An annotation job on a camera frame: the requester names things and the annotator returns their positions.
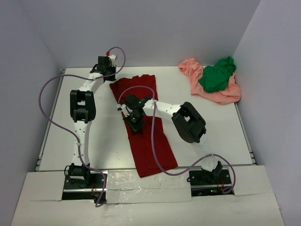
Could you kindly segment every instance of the pink towel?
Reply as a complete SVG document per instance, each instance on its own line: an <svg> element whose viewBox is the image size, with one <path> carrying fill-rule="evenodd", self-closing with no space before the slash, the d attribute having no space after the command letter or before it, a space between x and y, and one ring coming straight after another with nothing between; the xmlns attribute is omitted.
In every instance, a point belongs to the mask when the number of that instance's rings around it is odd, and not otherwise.
<svg viewBox="0 0 301 226"><path fill-rule="evenodd" d="M240 88L235 84L235 73L229 78L229 83L225 90L207 93L198 82L203 76L204 67L200 65L195 58L184 60L180 63L179 69L189 78L191 95L200 95L207 100L217 102L221 105L237 102L241 98Z"/></svg>

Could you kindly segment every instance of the gray wall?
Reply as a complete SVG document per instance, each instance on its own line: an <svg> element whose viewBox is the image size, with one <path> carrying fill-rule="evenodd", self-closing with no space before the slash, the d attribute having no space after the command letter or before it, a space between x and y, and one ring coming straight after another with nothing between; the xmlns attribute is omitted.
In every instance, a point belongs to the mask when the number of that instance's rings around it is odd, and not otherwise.
<svg viewBox="0 0 301 226"><path fill-rule="evenodd" d="M39 89L58 69L18 1L0 1L0 31L0 225L8 226L46 128ZM48 112L56 86L44 95Z"/></svg>
<svg viewBox="0 0 301 226"><path fill-rule="evenodd" d="M189 57L214 64L233 55L260 2L20 1L63 68L90 67L115 45L127 53L127 66L178 65Z"/></svg>
<svg viewBox="0 0 301 226"><path fill-rule="evenodd" d="M300 12L300 0L261 0L234 54L238 107L286 226L301 224Z"/></svg>

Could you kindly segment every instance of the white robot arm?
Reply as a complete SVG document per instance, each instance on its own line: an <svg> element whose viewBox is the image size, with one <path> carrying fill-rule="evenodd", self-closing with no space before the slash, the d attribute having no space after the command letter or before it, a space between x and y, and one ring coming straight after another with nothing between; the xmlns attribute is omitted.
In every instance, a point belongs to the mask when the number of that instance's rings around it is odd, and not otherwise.
<svg viewBox="0 0 301 226"><path fill-rule="evenodd" d="M89 165L89 132L92 120L96 116L94 94L105 80L114 81L115 76L103 79L96 78L115 73L116 60L116 55L99 56L98 64L91 70L88 80L77 90L70 92L70 115L74 121L74 132L79 137L80 144L75 143L74 145L73 159L68 170L68 179L89 180L90 172L82 166L82 162L79 159L78 146L80 145L81 157L84 163Z"/></svg>
<svg viewBox="0 0 301 226"><path fill-rule="evenodd" d="M203 150L201 156L213 153L206 137L206 122L191 103L174 105L154 100L149 97L138 99L135 95L128 95L123 105L118 105L118 110L124 114L133 134L143 126L144 116L153 116L156 103L155 116L170 120L174 123L179 136L194 148ZM218 158L211 156L202 161L202 169L212 172L220 164Z"/></svg>

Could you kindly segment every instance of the white tabletop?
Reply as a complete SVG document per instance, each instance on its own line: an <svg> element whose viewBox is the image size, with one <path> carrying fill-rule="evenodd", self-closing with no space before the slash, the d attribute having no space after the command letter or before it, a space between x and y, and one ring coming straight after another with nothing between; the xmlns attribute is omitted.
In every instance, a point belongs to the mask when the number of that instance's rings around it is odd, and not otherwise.
<svg viewBox="0 0 301 226"><path fill-rule="evenodd" d="M87 77L90 68L66 69L66 74ZM177 67L125 67L119 78L135 75L156 75L159 101L173 104L191 102L206 121L208 142L214 153L226 158L231 164L252 164L243 130L234 104L221 106L199 96L190 95L188 78ZM78 89L83 80L65 77L63 79L53 120L71 130L70 91ZM95 93L96 118L89 137L89 158L92 167L99 169L133 169L133 156L127 138L127 131L116 100L105 82ZM171 121L163 120L164 133L173 150L179 167L190 166L203 153L197 153L191 144L184 142ZM75 138L64 130L51 125L44 146L41 171L63 170L72 160Z"/></svg>
<svg viewBox="0 0 301 226"><path fill-rule="evenodd" d="M284 226L264 166L240 166L234 170L235 195L192 197L189 202L106 204L99 208L95 208L92 200L62 201L62 172L32 172L26 176L12 225ZM138 181L145 186L154 185L152 177ZM120 178L115 177L112 184L118 182ZM135 185L123 181L122 189L131 188L125 184ZM168 195L174 189L157 190Z"/></svg>

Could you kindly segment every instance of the green cloth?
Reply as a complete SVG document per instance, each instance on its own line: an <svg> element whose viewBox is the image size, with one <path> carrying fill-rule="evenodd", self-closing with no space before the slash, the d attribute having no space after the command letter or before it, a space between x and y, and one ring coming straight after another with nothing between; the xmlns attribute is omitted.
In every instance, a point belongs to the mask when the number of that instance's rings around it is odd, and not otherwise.
<svg viewBox="0 0 301 226"><path fill-rule="evenodd" d="M214 66L204 68L203 77L199 83L207 93L225 90L235 69L236 66L232 57L221 59Z"/></svg>

